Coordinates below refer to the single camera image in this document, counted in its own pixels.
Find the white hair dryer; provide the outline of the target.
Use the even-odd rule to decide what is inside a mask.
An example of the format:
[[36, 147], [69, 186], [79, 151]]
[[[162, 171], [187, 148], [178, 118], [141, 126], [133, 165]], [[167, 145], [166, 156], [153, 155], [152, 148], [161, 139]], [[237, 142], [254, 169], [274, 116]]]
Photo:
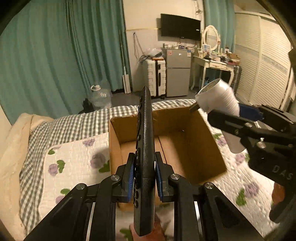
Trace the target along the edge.
[[[218, 110], [225, 114], [240, 117], [239, 101], [236, 99], [232, 88], [221, 78], [205, 85], [196, 95], [196, 102], [189, 107], [190, 112], [202, 109], [209, 113]], [[241, 153], [245, 147], [240, 143], [240, 137], [222, 131], [230, 151], [234, 154]]]

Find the black remote control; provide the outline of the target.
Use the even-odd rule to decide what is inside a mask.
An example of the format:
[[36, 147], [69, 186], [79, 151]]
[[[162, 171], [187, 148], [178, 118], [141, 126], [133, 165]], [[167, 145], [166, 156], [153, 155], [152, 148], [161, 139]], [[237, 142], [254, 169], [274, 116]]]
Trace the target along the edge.
[[142, 237], [154, 228], [155, 149], [151, 94], [144, 87], [137, 115], [137, 142], [134, 168], [134, 229]]

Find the floral white quilt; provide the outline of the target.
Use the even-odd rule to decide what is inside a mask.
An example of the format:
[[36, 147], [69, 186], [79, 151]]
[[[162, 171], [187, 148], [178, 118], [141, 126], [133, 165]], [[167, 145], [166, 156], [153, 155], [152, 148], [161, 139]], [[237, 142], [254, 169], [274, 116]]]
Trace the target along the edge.
[[[207, 114], [198, 111], [203, 117]], [[227, 171], [211, 180], [242, 212], [261, 235], [276, 228], [269, 219], [273, 182], [248, 167], [247, 151], [234, 154], [224, 135], [207, 125], [224, 159]], [[78, 183], [93, 185], [112, 175], [109, 131], [82, 140], [53, 145], [44, 155], [44, 185], [38, 212], [45, 217]]]

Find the brown cardboard box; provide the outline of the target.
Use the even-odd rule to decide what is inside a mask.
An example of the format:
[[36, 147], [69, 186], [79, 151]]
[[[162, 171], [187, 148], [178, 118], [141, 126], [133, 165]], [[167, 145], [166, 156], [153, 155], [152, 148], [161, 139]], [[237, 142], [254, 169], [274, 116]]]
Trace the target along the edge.
[[[201, 184], [227, 171], [206, 118], [188, 107], [165, 108], [153, 112], [155, 150], [175, 173], [191, 184]], [[127, 162], [136, 150], [137, 114], [112, 118], [109, 122], [110, 169]]]

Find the white dressing table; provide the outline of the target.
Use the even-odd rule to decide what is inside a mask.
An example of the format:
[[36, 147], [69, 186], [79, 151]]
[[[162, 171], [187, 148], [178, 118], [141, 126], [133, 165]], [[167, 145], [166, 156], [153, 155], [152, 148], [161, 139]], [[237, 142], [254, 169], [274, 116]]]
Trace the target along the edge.
[[201, 87], [203, 88], [205, 83], [205, 75], [207, 69], [217, 69], [220, 70], [220, 76], [222, 75], [222, 71], [228, 71], [230, 73], [230, 79], [228, 85], [230, 86], [234, 79], [234, 65], [230, 65], [228, 63], [224, 63], [221, 61], [214, 61], [214, 60], [207, 60], [198, 56], [192, 56], [192, 63], [191, 63], [191, 71], [192, 71], [192, 85], [190, 89], [193, 90], [196, 84], [196, 65], [199, 65], [203, 68], [202, 71], [202, 83]]

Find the oval white mirror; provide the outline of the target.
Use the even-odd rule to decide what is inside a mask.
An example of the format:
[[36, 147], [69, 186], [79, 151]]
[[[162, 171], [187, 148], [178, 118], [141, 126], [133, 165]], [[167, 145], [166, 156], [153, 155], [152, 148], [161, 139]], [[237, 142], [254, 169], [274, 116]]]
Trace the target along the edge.
[[202, 45], [209, 45], [211, 51], [216, 51], [220, 47], [220, 35], [213, 25], [208, 25], [202, 32]]

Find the grey checkered bed sheet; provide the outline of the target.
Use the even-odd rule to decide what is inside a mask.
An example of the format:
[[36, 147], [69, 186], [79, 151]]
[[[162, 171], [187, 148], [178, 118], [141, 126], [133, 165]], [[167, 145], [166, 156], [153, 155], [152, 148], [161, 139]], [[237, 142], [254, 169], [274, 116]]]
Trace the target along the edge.
[[107, 133], [111, 118], [136, 114], [137, 110], [136, 105], [128, 105], [64, 116], [51, 122], [43, 121], [29, 132], [28, 152], [20, 172], [20, 219], [25, 235], [41, 220], [38, 207], [43, 190], [45, 151], [53, 145]]

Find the silver mini fridge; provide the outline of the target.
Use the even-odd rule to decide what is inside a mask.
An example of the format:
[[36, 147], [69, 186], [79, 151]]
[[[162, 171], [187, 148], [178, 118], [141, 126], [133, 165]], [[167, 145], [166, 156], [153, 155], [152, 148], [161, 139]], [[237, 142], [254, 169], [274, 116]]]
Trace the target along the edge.
[[191, 51], [166, 49], [166, 96], [187, 96], [191, 72]]

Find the beige blanket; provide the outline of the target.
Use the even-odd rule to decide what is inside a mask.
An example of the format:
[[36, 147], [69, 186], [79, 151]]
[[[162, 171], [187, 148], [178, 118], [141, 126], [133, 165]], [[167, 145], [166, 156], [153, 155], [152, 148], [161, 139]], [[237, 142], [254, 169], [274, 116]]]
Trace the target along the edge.
[[1, 221], [14, 240], [24, 240], [25, 228], [20, 219], [20, 172], [25, 161], [31, 132], [47, 116], [22, 113], [1, 147]]

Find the teal right curtain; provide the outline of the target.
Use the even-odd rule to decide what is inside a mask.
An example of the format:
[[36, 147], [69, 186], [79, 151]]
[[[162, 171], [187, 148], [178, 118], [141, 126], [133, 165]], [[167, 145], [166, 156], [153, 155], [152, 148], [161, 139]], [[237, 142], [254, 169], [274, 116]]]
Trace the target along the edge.
[[221, 37], [221, 47], [231, 52], [235, 47], [234, 2], [229, 0], [204, 0], [205, 26], [213, 25]]

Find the teal curtain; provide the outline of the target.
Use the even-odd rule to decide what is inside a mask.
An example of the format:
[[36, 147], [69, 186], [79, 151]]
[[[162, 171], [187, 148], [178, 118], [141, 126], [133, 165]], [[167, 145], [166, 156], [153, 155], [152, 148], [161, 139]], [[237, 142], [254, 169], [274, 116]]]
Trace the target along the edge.
[[1, 107], [10, 123], [77, 114], [128, 66], [122, 1], [30, 1], [1, 34]]
[[204, 0], [205, 26], [213, 25], [221, 37], [221, 47], [231, 52], [235, 47], [234, 2], [229, 0]]

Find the white suitcase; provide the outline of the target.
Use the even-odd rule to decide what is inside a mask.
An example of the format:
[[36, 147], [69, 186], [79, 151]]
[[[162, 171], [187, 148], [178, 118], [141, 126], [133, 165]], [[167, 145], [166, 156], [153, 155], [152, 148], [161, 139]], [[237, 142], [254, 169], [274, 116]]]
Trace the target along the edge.
[[142, 63], [144, 84], [151, 97], [164, 98], [166, 95], [166, 62], [164, 59], [146, 59]]

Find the clear water jug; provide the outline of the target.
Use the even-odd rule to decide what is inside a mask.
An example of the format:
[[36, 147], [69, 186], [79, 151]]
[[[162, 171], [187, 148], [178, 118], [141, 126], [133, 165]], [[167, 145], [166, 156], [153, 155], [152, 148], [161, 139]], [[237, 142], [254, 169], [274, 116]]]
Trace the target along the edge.
[[100, 85], [92, 85], [90, 102], [95, 110], [111, 108], [111, 92]]

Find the white flat mop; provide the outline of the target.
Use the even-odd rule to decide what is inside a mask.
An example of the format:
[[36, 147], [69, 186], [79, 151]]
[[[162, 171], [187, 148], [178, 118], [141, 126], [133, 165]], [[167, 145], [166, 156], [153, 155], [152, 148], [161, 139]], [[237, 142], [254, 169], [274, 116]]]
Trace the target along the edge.
[[119, 41], [120, 41], [121, 62], [122, 62], [122, 68], [123, 68], [123, 75], [122, 75], [123, 86], [125, 89], [125, 94], [130, 94], [131, 93], [130, 78], [126, 72], [125, 55], [124, 55], [124, 51], [123, 51], [123, 42], [122, 42], [121, 31], [119, 31]]

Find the black wall television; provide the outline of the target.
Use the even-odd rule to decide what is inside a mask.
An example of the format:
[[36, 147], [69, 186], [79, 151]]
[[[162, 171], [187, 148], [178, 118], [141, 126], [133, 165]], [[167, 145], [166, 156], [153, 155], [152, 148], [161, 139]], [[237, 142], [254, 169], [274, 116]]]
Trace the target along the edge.
[[185, 16], [161, 14], [161, 36], [201, 40], [201, 21]]

